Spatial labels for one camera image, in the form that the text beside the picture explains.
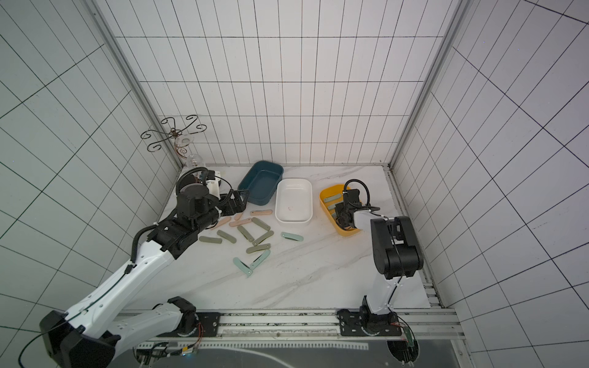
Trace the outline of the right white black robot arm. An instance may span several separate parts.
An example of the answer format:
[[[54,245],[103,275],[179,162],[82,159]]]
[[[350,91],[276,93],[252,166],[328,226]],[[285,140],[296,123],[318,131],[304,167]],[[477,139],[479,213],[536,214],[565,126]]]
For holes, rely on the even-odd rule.
[[[371,236],[374,265],[379,276],[364,296],[360,315],[366,322],[393,313],[393,303],[403,281],[423,268],[424,257],[414,225],[407,216],[387,217],[371,205],[368,186],[359,179],[348,180],[342,201],[335,206],[337,226],[359,229]]]

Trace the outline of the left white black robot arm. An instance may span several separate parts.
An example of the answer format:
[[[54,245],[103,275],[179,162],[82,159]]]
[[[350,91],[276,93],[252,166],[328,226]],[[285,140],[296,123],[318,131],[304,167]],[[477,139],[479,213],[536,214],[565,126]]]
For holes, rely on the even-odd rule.
[[[106,367],[125,351],[152,337],[200,331],[196,308],[172,297],[151,311],[116,321],[118,314],[162,270],[176,261],[199,234],[223,216],[245,210],[248,190],[217,196],[208,183],[176,185],[176,207],[162,221],[142,228],[133,238],[130,260],[80,302],[40,322],[36,340],[60,367]]]

